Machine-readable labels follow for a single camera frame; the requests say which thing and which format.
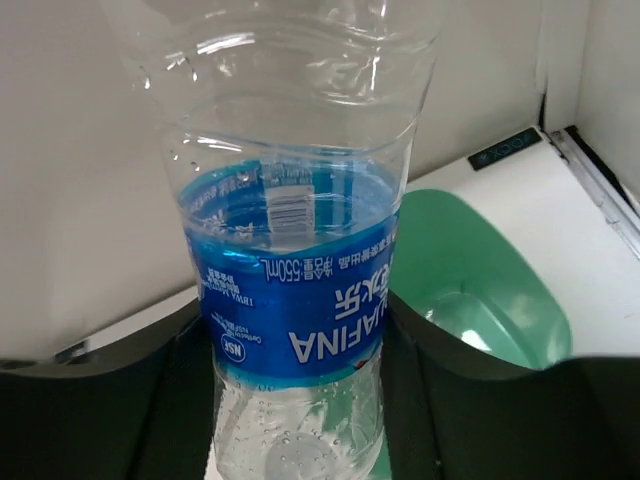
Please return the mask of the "blue label bottle white cap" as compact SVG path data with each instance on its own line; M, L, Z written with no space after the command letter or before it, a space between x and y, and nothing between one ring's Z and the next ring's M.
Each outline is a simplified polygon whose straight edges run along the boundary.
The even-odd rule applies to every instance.
M225 479L363 479L444 1L106 1L212 342Z

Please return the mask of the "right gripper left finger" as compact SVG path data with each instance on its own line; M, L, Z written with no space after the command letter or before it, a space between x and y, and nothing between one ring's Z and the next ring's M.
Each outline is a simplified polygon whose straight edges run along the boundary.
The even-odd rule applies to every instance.
M1 362L4 479L201 479L212 347L197 302L62 362Z

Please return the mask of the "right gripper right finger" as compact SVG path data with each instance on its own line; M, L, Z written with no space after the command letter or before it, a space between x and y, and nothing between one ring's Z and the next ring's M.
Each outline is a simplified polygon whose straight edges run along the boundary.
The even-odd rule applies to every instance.
M381 375L395 479L635 479L639 361L543 370L478 351L397 296Z

